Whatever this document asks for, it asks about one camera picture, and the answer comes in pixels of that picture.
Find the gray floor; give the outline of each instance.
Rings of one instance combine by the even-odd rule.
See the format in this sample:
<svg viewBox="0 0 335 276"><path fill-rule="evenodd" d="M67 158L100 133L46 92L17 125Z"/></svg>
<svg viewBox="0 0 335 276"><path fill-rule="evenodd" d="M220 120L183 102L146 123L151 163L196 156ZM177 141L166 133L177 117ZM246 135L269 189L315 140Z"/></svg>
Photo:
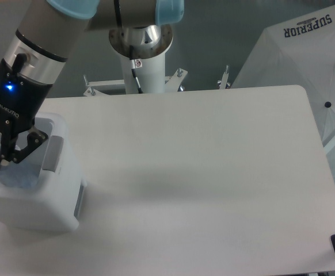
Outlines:
<svg viewBox="0 0 335 276"><path fill-rule="evenodd" d="M0 1L0 60L30 0ZM185 0L185 16L174 26L166 74L178 67L189 71L187 90L215 89L230 64L232 82L262 30L273 24L334 5L335 0ZM89 81L121 79L118 58L108 31L85 33L75 47L49 97L76 97Z"/></svg>

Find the white umbrella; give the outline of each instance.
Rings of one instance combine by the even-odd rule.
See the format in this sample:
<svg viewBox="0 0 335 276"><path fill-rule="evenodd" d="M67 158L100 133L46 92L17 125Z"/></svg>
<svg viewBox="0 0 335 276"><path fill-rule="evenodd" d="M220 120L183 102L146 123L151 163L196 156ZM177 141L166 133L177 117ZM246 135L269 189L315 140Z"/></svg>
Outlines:
<svg viewBox="0 0 335 276"><path fill-rule="evenodd" d="M264 29L233 88L275 85L303 86L321 139L330 135L335 128L335 5ZM328 160L335 180L335 147Z"/></svg>

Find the metal bolt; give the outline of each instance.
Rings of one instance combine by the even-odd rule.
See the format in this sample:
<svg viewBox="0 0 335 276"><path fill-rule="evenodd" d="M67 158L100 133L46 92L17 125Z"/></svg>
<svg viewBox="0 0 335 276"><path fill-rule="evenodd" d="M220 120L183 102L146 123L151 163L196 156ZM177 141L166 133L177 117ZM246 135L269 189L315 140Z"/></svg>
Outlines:
<svg viewBox="0 0 335 276"><path fill-rule="evenodd" d="M178 78L181 78L183 74L183 70L181 68L178 69Z"/></svg>
<svg viewBox="0 0 335 276"><path fill-rule="evenodd" d="M83 79L85 79L86 87L89 87L89 82L88 82L88 80L87 80L86 75L83 75Z"/></svg>

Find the metal bracket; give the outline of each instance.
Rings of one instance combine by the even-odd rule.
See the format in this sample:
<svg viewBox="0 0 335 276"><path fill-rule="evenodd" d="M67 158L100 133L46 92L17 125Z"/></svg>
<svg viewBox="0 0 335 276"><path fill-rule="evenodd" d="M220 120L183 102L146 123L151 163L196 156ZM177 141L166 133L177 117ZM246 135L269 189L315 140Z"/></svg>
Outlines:
<svg viewBox="0 0 335 276"><path fill-rule="evenodd" d="M179 68L173 76L167 76L165 78L165 92L177 92L182 91L182 82L185 77L188 75L188 72ZM88 82L86 75L83 76L87 90L84 92L84 96L107 96L107 94L102 93L95 89L95 87L102 90L119 90L125 89L124 80L106 80L103 82Z"/></svg>

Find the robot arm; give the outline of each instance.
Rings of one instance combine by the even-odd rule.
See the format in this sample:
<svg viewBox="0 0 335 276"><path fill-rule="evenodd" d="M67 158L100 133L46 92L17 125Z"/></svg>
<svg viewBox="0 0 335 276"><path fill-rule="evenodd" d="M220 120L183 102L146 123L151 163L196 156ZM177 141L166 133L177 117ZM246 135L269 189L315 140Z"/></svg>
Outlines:
<svg viewBox="0 0 335 276"><path fill-rule="evenodd" d="M20 163L47 139L35 116L83 31L177 22L184 0L35 0L0 63L1 161ZM16 150L18 135L28 145Z"/></svg>

